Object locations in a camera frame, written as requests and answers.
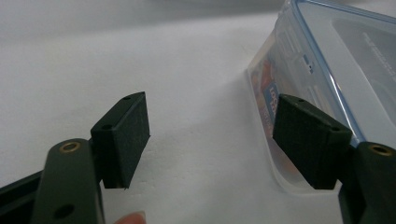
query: transparent storage box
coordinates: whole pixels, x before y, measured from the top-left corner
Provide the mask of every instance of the transparent storage box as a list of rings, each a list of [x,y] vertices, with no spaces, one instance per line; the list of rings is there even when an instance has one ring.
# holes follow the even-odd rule
[[[288,0],[247,74],[277,181],[313,190],[272,139],[277,96],[309,101],[353,131],[351,145],[396,148],[396,19],[316,0]]]

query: white table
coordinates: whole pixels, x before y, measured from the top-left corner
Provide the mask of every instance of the white table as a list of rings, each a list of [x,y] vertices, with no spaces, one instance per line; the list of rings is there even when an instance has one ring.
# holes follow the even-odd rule
[[[396,16],[393,0],[344,1]],[[336,193],[275,181],[244,71],[280,0],[0,3],[0,187],[145,91],[151,138],[130,189],[104,189],[107,223],[341,223]]]

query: clear plastic box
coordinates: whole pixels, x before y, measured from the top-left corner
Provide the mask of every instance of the clear plastic box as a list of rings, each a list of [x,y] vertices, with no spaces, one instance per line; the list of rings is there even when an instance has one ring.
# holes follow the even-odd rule
[[[277,181],[313,190],[272,139],[277,96],[309,101],[353,131],[351,145],[396,148],[396,19],[319,0],[288,0],[248,66]]]

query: translucent lid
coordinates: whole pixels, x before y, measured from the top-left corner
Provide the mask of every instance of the translucent lid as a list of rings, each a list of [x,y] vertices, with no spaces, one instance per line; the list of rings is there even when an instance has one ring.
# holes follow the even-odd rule
[[[322,1],[291,5],[358,141],[396,147],[396,20]]]

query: blue label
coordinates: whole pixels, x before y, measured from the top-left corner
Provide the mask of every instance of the blue label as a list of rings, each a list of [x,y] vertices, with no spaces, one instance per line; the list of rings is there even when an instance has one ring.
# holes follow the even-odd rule
[[[273,124],[275,123],[275,113],[277,107],[277,99],[279,92],[277,91],[277,87],[275,82],[271,82],[264,90],[264,98],[265,103],[267,104],[268,111],[270,113],[270,118]]]

